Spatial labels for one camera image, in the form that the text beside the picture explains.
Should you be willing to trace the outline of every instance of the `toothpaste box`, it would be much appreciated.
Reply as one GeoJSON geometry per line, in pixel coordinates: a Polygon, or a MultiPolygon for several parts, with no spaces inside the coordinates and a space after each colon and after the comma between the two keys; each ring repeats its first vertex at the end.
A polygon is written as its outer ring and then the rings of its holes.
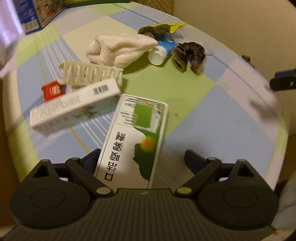
{"type": "Polygon", "coordinates": [[[123,94],[94,176],[114,191],[152,187],[168,104],[123,94]]]}
{"type": "Polygon", "coordinates": [[[64,9],[63,0],[13,0],[26,34],[41,30],[64,9]]]}
{"type": "Polygon", "coordinates": [[[114,78],[88,85],[31,109],[30,126],[43,135],[49,135],[114,111],[120,95],[114,78]]]}

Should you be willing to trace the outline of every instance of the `brown scrunchie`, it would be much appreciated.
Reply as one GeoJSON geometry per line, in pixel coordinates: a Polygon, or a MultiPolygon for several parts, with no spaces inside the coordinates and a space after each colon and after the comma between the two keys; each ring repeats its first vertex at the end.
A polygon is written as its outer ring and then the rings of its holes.
{"type": "Polygon", "coordinates": [[[195,42],[176,44],[172,49],[172,56],[181,71],[184,71],[190,62],[192,71],[198,74],[205,60],[205,49],[195,42]]]}

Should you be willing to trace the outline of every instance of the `table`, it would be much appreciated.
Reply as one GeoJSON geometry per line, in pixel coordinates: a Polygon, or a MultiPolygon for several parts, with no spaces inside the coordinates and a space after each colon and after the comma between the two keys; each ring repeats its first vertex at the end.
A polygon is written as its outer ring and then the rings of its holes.
{"type": "MultiPolygon", "coordinates": [[[[44,137],[29,125],[30,108],[43,102],[41,86],[62,75],[63,59],[89,62],[88,45],[98,34],[136,33],[143,26],[180,22],[137,3],[66,9],[42,31],[20,41],[4,76],[3,105],[8,142],[22,180],[40,159],[52,163],[101,148],[113,113],[44,137]]],[[[289,123],[285,109],[255,69],[205,33],[214,54],[203,73],[179,72],[169,58],[162,67],[145,54],[124,71],[124,92],[169,104],[165,138],[153,187],[177,188],[193,176],[184,153],[234,163],[247,159],[274,188],[281,170],[289,123]]]]}

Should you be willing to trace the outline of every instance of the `barcode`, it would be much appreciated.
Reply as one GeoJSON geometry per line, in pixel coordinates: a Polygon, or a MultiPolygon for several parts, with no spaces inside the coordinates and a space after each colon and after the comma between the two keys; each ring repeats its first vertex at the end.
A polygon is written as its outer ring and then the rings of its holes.
{"type": "Polygon", "coordinates": [[[99,87],[95,87],[93,90],[94,90],[94,95],[98,95],[98,94],[108,92],[109,88],[108,88],[108,85],[102,85],[99,87]]]}
{"type": "Polygon", "coordinates": [[[37,19],[34,19],[30,22],[23,23],[22,26],[24,27],[25,32],[33,31],[37,28],[39,28],[39,24],[37,22],[37,19]]]}

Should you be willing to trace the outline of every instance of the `triangular hole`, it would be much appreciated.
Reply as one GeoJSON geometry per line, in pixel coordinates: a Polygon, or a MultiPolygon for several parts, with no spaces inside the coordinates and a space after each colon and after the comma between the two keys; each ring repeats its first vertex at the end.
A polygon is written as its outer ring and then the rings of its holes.
{"type": "Polygon", "coordinates": [[[45,165],[42,165],[39,170],[35,173],[33,178],[38,178],[38,177],[48,177],[49,173],[47,170],[47,167],[45,165]]]}
{"type": "Polygon", "coordinates": [[[237,175],[240,177],[254,177],[254,174],[250,171],[246,164],[241,165],[237,175]]]}

